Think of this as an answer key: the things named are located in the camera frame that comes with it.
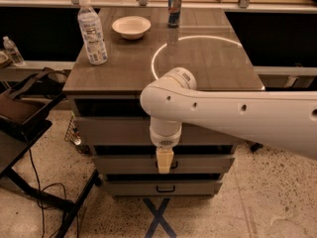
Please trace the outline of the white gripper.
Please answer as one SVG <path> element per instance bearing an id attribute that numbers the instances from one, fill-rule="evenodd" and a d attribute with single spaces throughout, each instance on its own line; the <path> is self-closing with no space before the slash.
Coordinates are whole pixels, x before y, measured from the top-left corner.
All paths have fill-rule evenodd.
<path id="1" fill-rule="evenodd" d="M 151 118 L 150 137 L 153 144 L 158 147 L 156 156 L 160 174 L 168 174 L 170 171 L 174 156 L 172 148 L 179 142 L 181 129 L 182 124 L 180 122 Z"/>

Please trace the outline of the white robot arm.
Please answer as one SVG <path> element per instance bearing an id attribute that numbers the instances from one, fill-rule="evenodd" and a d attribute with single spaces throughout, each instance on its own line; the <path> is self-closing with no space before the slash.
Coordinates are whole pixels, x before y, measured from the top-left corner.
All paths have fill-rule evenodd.
<path id="1" fill-rule="evenodd" d="M 199 91 L 193 74 L 177 67 L 146 86 L 140 103 L 161 174 L 184 123 L 317 158 L 316 91 Z"/>

